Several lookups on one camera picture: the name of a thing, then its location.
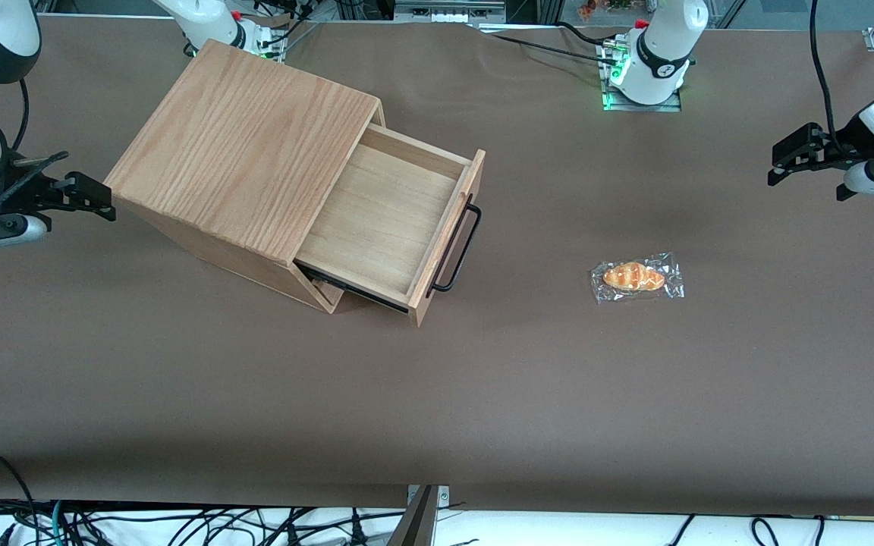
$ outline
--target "wooden cabinet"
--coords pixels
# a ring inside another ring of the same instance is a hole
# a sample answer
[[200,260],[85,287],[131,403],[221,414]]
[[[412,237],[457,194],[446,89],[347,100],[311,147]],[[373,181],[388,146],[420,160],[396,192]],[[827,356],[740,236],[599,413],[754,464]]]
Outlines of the wooden cabinet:
[[480,150],[386,129],[374,96],[209,42],[106,183],[206,262],[329,313],[347,290],[420,325],[464,216],[479,220],[482,166]]

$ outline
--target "black drawer handle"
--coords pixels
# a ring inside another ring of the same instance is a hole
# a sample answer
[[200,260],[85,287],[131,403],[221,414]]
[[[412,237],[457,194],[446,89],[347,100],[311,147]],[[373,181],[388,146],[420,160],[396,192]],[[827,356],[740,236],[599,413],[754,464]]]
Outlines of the black drawer handle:
[[[454,283],[457,283],[457,276],[461,273],[461,266],[464,265],[464,257],[467,256],[467,249],[471,247],[471,239],[474,239],[474,233],[478,231],[478,224],[481,224],[481,209],[471,203],[473,198],[474,194],[467,197],[467,203],[464,204],[464,210],[461,211],[461,217],[457,219],[457,224],[454,225],[454,232],[451,232],[451,239],[448,241],[447,248],[444,249],[444,255],[441,256],[440,263],[437,264],[437,271],[434,272],[434,282],[433,284],[430,284],[426,297],[430,297],[431,290],[437,290],[439,293],[446,293],[446,291],[454,287]],[[454,246],[454,241],[457,239],[457,232],[461,230],[461,225],[464,224],[464,216],[467,214],[467,211],[472,211],[474,213],[474,225],[471,228],[471,235],[468,235],[467,241],[464,242],[464,249],[461,251],[461,259],[457,261],[457,265],[454,267],[454,274],[451,275],[451,280],[448,281],[447,284],[437,284],[437,277],[439,277],[441,271],[444,270],[444,262],[447,262],[447,256],[450,255],[451,247]]]

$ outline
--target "table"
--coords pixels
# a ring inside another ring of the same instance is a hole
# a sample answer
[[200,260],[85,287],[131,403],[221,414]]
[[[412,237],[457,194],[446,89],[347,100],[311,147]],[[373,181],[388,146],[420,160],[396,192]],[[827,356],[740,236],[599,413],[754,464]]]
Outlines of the table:
[[[155,18],[42,34],[24,152],[102,179],[183,38]],[[857,33],[821,50],[843,124],[874,53]],[[323,315],[126,208],[58,213],[0,251],[0,453],[37,497],[399,505],[450,483],[472,508],[874,513],[874,198],[836,203],[838,172],[766,186],[770,146],[823,119],[806,34],[708,31],[696,56],[682,113],[608,113],[587,61],[462,25],[320,25],[289,64],[488,151],[458,286],[420,329],[357,297]],[[18,96],[0,87],[9,134]],[[685,300],[596,305],[598,262],[662,251]]]

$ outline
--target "packaged bread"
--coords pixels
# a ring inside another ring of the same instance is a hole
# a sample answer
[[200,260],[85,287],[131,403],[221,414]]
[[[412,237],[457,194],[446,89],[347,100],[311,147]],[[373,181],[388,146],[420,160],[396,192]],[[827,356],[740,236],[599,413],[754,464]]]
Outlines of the packaged bread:
[[634,300],[636,297],[684,297],[683,277],[673,253],[658,253],[645,259],[600,263],[593,269],[596,300]]

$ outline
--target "drawer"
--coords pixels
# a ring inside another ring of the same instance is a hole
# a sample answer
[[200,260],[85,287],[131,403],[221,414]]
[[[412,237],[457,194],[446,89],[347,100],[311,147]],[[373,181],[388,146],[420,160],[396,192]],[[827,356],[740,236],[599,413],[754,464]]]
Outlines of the drawer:
[[[295,263],[313,279],[407,313],[420,325],[435,291],[450,290],[457,279],[478,227],[474,200],[484,155],[461,158],[369,124]],[[468,215],[475,220],[465,221]],[[448,263],[458,241],[461,256]],[[446,277],[450,282],[437,284]]]

